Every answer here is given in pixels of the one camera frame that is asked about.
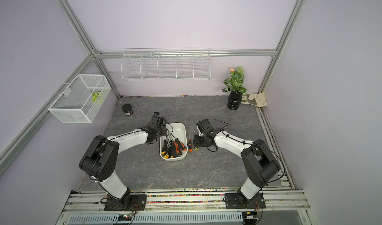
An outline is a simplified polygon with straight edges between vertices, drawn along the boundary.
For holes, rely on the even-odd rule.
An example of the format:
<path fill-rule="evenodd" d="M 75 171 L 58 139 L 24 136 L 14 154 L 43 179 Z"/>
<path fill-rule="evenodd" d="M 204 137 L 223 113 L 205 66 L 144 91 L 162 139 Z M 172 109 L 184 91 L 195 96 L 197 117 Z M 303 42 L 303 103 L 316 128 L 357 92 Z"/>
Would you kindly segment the orange black screwdriver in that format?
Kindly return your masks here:
<path fill-rule="evenodd" d="M 193 137 L 191 134 L 188 132 L 188 151 L 193 152 L 193 142 L 192 142 Z"/>

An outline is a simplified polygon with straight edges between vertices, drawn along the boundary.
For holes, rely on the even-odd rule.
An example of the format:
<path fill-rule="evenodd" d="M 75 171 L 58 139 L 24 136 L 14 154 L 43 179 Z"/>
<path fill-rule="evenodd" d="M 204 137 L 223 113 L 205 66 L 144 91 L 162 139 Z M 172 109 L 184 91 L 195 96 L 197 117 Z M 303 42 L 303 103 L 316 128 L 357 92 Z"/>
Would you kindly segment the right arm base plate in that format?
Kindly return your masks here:
<path fill-rule="evenodd" d="M 264 209 L 266 208 L 265 200 L 262 193 L 257 193 L 252 199 L 247 199 L 239 193 L 224 194 L 223 201 L 226 209 Z"/>

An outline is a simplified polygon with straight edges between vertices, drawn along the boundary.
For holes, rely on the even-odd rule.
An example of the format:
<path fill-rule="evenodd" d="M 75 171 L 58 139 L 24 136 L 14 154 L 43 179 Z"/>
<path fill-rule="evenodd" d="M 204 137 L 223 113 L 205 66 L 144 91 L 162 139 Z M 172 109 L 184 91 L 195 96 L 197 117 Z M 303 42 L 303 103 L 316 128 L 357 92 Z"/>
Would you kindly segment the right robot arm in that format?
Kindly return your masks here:
<path fill-rule="evenodd" d="M 247 179 L 239 189 L 240 198 L 253 199 L 282 169 L 277 155 L 261 139 L 251 141 L 233 136 L 222 128 L 214 128 L 207 119 L 200 120 L 197 128 L 196 139 L 201 146 L 222 148 L 242 159 Z"/>

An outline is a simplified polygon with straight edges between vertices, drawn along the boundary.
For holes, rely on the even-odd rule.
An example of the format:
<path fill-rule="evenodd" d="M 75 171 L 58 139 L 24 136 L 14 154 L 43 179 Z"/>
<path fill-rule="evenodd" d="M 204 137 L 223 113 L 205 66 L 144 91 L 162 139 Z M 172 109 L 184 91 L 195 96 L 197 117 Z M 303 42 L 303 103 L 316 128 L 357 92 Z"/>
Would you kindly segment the white storage box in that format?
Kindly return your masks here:
<path fill-rule="evenodd" d="M 183 123 L 167 123 L 164 136 L 159 139 L 160 156 L 167 162 L 175 162 L 186 158 L 187 133 Z"/>

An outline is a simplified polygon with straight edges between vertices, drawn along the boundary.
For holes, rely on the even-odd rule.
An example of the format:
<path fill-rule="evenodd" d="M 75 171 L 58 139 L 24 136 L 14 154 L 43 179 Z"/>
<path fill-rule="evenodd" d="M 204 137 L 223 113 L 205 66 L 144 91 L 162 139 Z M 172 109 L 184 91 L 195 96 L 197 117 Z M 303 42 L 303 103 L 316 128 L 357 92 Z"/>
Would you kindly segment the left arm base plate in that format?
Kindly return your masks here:
<path fill-rule="evenodd" d="M 143 211 L 145 210 L 147 195 L 128 194 L 121 199 L 108 196 L 105 204 L 105 211 Z"/>

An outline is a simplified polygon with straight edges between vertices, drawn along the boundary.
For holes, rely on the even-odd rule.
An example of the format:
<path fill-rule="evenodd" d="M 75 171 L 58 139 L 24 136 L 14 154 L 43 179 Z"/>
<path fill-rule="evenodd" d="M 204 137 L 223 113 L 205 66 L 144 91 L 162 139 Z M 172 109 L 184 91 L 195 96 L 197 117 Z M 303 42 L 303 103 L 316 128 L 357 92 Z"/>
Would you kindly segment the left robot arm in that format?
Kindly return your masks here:
<path fill-rule="evenodd" d="M 128 188 L 115 172 L 118 155 L 134 146 L 154 143 L 167 134 L 166 123 L 166 119 L 155 112 L 147 126 L 116 136 L 97 135 L 83 155 L 79 168 L 96 180 L 111 198 L 126 200 Z"/>

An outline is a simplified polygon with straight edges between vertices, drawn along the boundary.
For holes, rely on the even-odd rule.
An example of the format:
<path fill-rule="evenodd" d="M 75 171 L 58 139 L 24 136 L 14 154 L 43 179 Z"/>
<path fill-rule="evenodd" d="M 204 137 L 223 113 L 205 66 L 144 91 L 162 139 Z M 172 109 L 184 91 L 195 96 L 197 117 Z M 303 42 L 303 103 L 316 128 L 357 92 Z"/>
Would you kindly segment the yellow black screwdriver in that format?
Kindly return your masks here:
<path fill-rule="evenodd" d="M 198 147 L 198 133 L 196 130 L 194 130 L 194 139 L 193 139 L 193 143 L 194 143 L 194 150 L 197 151 L 199 150 L 199 147 Z"/>

